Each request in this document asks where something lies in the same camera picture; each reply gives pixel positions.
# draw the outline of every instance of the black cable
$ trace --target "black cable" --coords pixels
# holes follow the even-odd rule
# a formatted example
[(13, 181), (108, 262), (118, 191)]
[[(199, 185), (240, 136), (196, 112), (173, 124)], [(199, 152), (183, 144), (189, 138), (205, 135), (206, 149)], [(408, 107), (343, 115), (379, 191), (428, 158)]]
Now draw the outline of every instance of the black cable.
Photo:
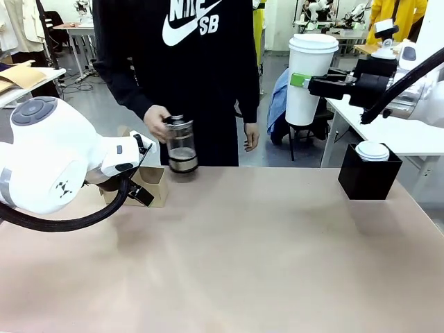
[(305, 24), (304, 26), (302, 26), (302, 30), (300, 31), (300, 34), (304, 34), (305, 30), (307, 29), (308, 25), (310, 24), (311, 21), (308, 21), (307, 24)]
[(296, 0), (296, 7), (294, 8), (294, 18), (293, 22), (296, 22), (297, 16), (298, 16), (298, 4), (299, 0)]
[(88, 228), (113, 215), (125, 203), (130, 191), (130, 179), (122, 176), (119, 178), (119, 191), (116, 198), (101, 211), (83, 217), (81, 219), (52, 221), (39, 219), (18, 212), (13, 208), (0, 203), (0, 219), (23, 228), (32, 229), (40, 232), (71, 232)]
[(63, 94), (73, 94), (76, 92), (90, 92), (94, 89), (91, 83), (87, 81), (82, 81), (79, 83), (71, 83), (70, 85), (67, 85), (66, 87), (62, 88)]
[(406, 76), (392, 85), (371, 109), (364, 111), (364, 113), (361, 115), (362, 124), (366, 125), (374, 121), (377, 116), (385, 110), (391, 101), (398, 97), (407, 88), (411, 87), (420, 78), (437, 68), (437, 66), (441, 65), (443, 62), (444, 49), (441, 49), (424, 61), (421, 65), (417, 66), (415, 69), (412, 69), (406, 74)]

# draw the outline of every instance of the french press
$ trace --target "french press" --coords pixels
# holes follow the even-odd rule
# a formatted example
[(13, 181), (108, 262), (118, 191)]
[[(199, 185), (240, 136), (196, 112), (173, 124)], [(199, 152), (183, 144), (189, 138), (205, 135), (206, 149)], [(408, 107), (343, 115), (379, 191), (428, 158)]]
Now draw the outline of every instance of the french press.
[(176, 173), (190, 173), (198, 168), (196, 149), (194, 148), (193, 121), (186, 122), (183, 116), (171, 116), (165, 119), (169, 130), (166, 141), (169, 166)]

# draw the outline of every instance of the cup lid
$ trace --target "cup lid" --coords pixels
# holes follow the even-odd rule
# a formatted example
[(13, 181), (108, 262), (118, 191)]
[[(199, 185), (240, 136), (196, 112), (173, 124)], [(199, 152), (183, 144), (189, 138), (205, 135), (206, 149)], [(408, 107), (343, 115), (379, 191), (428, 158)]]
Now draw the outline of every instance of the cup lid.
[(184, 130), (193, 125), (193, 121), (185, 121), (182, 115), (170, 116), (164, 120), (164, 124), (170, 130)]
[(290, 39), (289, 48), (303, 53), (334, 53), (339, 50), (338, 40), (320, 33), (296, 33)]
[(364, 141), (358, 144), (356, 152), (363, 159), (372, 161), (387, 160), (390, 156), (390, 151), (387, 147), (372, 141)]

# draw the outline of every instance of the white paper cup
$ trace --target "white paper cup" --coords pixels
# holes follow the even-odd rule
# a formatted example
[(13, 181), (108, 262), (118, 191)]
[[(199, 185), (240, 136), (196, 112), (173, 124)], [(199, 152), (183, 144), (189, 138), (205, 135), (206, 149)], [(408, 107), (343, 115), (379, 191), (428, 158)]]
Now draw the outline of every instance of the white paper cup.
[(296, 34), (290, 40), (289, 85), (285, 119), (296, 126), (313, 122), (319, 97), (312, 96), (305, 88), (290, 85), (292, 74), (322, 76), (328, 73), (333, 53), (338, 51), (338, 41), (329, 35)]
[(363, 161), (386, 162), (390, 158), (390, 151), (383, 144), (364, 141), (356, 146), (356, 152)]

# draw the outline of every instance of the cardboard box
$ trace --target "cardboard box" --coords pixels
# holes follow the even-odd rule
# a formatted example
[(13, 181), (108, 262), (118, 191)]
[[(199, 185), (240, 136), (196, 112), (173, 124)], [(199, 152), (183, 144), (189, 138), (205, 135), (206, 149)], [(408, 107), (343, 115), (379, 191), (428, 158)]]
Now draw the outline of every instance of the cardboard box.
[[(133, 177), (133, 181), (141, 185), (154, 196), (151, 207), (163, 208), (168, 196), (168, 186), (165, 168), (142, 166)], [(106, 192), (100, 189), (100, 194), (107, 204), (111, 203), (117, 195), (117, 191)], [(143, 207), (137, 200), (127, 198), (124, 205)]]
[(30, 89), (42, 82), (46, 75), (38, 69), (31, 68), (30, 61), (12, 66), (0, 72), (0, 93), (19, 86), (22, 89)]
[(7, 65), (12, 65), (14, 62), (12, 61), (12, 57), (8, 55), (7, 57), (4, 57), (1, 59), (1, 62)]

